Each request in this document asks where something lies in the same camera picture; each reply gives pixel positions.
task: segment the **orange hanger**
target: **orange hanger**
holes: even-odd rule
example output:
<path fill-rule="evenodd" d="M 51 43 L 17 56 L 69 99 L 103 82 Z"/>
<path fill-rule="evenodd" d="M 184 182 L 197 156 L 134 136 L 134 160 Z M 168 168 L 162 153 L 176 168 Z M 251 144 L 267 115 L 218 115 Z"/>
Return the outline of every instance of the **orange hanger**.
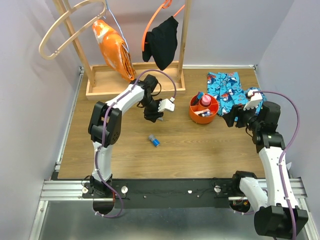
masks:
<path fill-rule="evenodd" d="M 150 19 L 148 25 L 146 26 L 145 30 L 144 30 L 144 33 L 143 33 L 143 36 L 142 36 L 142 43 L 141 43 L 141 49 L 142 49 L 142 52 L 145 50 L 145 40 L 146 40 L 146 35 L 147 35 L 147 32 L 150 28 L 150 25 L 151 23 L 154 21 L 155 17 L 157 16 L 157 14 L 160 12 L 161 9 L 166 9 L 168 7 L 170 7 L 172 3 L 172 0 L 165 0 L 164 3 L 162 3 L 160 5 L 160 7 L 155 11 L 155 13 L 153 14 L 152 18 Z M 184 9 L 185 5 L 183 5 L 174 15 L 173 17 L 175 18 L 180 12 L 182 9 Z"/>

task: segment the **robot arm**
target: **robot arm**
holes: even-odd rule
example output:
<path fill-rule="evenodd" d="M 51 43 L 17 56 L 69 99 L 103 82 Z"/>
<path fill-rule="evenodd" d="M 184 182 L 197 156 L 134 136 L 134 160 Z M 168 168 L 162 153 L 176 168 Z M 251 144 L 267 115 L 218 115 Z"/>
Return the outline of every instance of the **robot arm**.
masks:
<path fill-rule="evenodd" d="M 292 238 L 292 220 L 288 201 L 293 209 L 296 233 L 298 234 L 308 221 L 308 213 L 299 209 L 299 204 L 293 194 L 285 157 L 279 163 L 279 158 L 285 149 L 283 136 L 276 129 L 280 117 L 280 106 L 266 101 L 256 115 L 256 106 L 262 100 L 260 93 L 254 94 L 245 105 L 234 105 L 231 111 L 223 116 L 228 127 L 232 127 L 235 118 L 237 128 L 246 127 L 252 131 L 252 141 L 256 146 L 263 164 L 267 184 L 267 195 L 259 187 L 257 177 L 250 172 L 237 171 L 233 176 L 234 187 L 247 196 L 251 210 L 255 212 L 254 227 L 258 235 Z M 288 197 L 285 196 L 285 182 Z"/>
<path fill-rule="evenodd" d="M 164 110 L 173 111 L 175 109 L 175 105 L 168 99 L 153 99 L 151 93 L 158 84 L 158 80 L 154 76 L 150 74 L 147 75 L 144 81 L 138 81 L 137 85 L 132 89 L 133 84 L 134 81 L 132 81 L 127 89 L 114 99 L 109 100 L 106 103 L 99 101 L 93 108 L 88 132 L 93 141 L 94 151 L 100 149 L 96 157 L 100 173 L 105 181 L 108 181 L 112 176 L 111 156 L 113 145 L 117 142 L 121 133 L 122 115 L 133 105 L 140 103 L 144 108 L 144 118 L 155 123 L 158 118 L 161 118 L 164 115 Z M 111 108 L 107 119 L 104 146 L 102 146 L 103 118 L 107 108 L 112 104 L 113 107 Z M 95 181 L 100 182 L 95 164 L 92 177 Z"/>

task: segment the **gray floor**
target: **gray floor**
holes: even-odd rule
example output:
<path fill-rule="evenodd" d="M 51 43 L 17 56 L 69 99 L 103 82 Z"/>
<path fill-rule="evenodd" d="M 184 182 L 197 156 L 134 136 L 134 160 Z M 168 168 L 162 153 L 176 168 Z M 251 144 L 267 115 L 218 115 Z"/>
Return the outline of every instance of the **gray floor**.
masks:
<path fill-rule="evenodd" d="M 95 216 L 90 201 L 52 201 L 41 240 L 271 240 L 258 236 L 253 215 L 221 208 L 128 209 L 116 219 Z M 301 232 L 298 240 L 306 240 Z"/>

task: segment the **white wall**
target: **white wall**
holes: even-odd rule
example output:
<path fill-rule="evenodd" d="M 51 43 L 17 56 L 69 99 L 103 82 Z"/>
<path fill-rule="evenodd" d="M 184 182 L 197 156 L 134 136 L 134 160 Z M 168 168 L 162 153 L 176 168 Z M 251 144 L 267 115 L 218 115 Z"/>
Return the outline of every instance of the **white wall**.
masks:
<path fill-rule="evenodd" d="M 301 125 L 295 143 L 287 153 L 294 177 L 302 177 L 312 216 L 320 230 L 320 137 L 319 56 L 320 2 L 295 0 L 274 39 L 258 64 L 262 90 L 284 93 L 300 111 Z M 291 139 L 296 117 L 286 100 L 268 95 L 281 105 L 278 130 L 286 144 Z"/>
<path fill-rule="evenodd" d="M 55 19 L 59 17 L 52 0 L 46 0 Z M 70 0 L 73 6 L 80 0 Z M 128 41 L 133 62 L 142 62 L 141 41 L 150 18 L 164 0 L 108 0 L 110 8 Z M 186 65 L 251 65 L 257 64 L 288 13 L 293 0 L 193 0 L 185 51 Z M 152 28 L 173 15 L 184 0 L 174 0 L 162 9 Z M 100 13 L 102 4 L 95 3 L 72 15 L 76 29 Z M 177 38 L 181 39 L 183 13 Z M 111 15 L 106 22 L 117 29 Z M 90 64 L 104 64 L 94 34 L 87 29 L 80 36 Z M 175 59 L 179 59 L 178 45 Z"/>
<path fill-rule="evenodd" d="M 1 1 L 0 7 L 0 238 L 26 240 L 57 159 L 78 63 L 68 49 L 53 61 L 40 57 L 40 40 L 54 21 L 43 0 Z"/>

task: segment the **wooden post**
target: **wooden post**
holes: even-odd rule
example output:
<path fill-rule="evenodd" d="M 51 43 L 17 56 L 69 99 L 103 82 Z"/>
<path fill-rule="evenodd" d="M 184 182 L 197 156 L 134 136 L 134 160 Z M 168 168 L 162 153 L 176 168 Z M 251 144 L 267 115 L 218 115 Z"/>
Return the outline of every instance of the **wooden post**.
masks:
<path fill-rule="evenodd" d="M 178 62 L 178 73 L 177 73 L 177 82 L 181 82 L 182 67 L 184 65 L 185 49 L 187 42 L 187 32 L 189 25 L 189 17 L 191 10 L 192 0 L 185 0 L 184 14 L 183 14 L 183 24 L 182 24 L 182 34 L 180 42 L 180 53 L 179 53 L 179 62 Z"/>
<path fill-rule="evenodd" d="M 54 2 L 54 5 L 60 15 L 63 15 L 67 11 L 67 9 L 63 3 L 63 0 L 53 0 L 53 2 Z M 68 0 L 65 0 L 65 2 L 66 2 L 67 7 L 70 8 Z M 64 24 L 65 24 L 66 29 L 68 30 L 69 35 L 72 36 L 76 31 L 75 31 L 75 28 L 74 28 L 69 17 L 66 18 Z M 95 87 L 96 86 L 95 74 L 89 65 L 89 62 L 86 58 L 85 52 L 80 44 L 79 39 L 75 38 L 74 41 L 72 41 L 72 44 L 74 46 L 76 53 L 78 54 L 78 56 L 80 58 L 81 63 L 83 64 L 84 71 L 88 76 L 90 85 L 92 87 Z"/>

